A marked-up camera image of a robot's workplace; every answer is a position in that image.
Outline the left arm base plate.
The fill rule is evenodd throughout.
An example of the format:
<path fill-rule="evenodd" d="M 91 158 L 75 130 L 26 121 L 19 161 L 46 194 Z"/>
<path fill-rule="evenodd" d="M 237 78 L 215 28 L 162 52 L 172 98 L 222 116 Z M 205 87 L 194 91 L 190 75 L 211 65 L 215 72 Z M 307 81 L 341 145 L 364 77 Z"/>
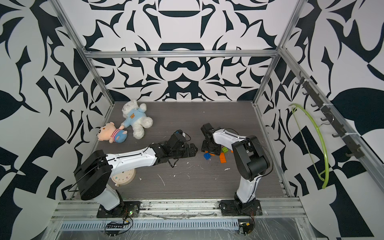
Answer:
<path fill-rule="evenodd" d="M 140 201 L 124 201 L 123 204 L 119 204 L 112 210 L 106 210 L 102 205 L 100 205 L 97 218 L 98 219 L 107 219 L 107 218 L 125 218 L 136 216 L 140 212 Z"/>

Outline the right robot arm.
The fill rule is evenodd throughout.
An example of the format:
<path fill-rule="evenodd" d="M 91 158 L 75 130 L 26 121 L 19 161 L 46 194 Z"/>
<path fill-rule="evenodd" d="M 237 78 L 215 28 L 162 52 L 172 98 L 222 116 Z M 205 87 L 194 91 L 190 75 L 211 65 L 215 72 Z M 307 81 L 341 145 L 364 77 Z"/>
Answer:
<path fill-rule="evenodd" d="M 241 136 L 223 128 L 213 128 L 207 123 L 201 127 L 205 137 L 202 152 L 220 155 L 225 147 L 232 151 L 237 169 L 241 175 L 240 185 L 235 193 L 238 205 L 244 206 L 256 199 L 256 189 L 270 167 L 266 151 L 255 136 Z"/>

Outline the blue square lego brick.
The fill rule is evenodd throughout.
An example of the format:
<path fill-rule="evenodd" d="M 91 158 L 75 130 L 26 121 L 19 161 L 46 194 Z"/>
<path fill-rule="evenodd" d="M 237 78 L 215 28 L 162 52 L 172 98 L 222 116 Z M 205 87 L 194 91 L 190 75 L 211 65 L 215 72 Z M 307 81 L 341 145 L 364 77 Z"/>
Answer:
<path fill-rule="evenodd" d="M 211 154 L 210 153 L 205 153 L 204 154 L 204 158 L 206 159 L 206 160 L 209 160 L 210 158 L 211 158 Z"/>

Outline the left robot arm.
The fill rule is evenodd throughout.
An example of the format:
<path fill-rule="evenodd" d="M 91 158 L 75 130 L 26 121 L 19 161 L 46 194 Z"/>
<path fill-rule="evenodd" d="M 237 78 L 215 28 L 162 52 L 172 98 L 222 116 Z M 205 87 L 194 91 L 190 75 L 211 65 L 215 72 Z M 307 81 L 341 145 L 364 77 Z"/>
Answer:
<path fill-rule="evenodd" d="M 108 184 L 112 176 L 194 157 L 197 152 L 198 148 L 186 140 L 182 131 L 173 133 L 167 141 L 151 144 L 138 151 L 106 154 L 97 150 L 74 171 L 75 185 L 82 201 L 96 201 L 108 212 L 120 211 L 126 205 L 119 192 Z"/>

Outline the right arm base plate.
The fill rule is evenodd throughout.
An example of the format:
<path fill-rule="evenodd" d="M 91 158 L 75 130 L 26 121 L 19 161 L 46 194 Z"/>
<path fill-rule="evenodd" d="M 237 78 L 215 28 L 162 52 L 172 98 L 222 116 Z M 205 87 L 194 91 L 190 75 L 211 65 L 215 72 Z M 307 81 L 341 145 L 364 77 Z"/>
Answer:
<path fill-rule="evenodd" d="M 223 216 L 262 216 L 263 211 L 259 200 L 253 199 L 249 203 L 240 200 L 221 200 L 219 209 Z"/>

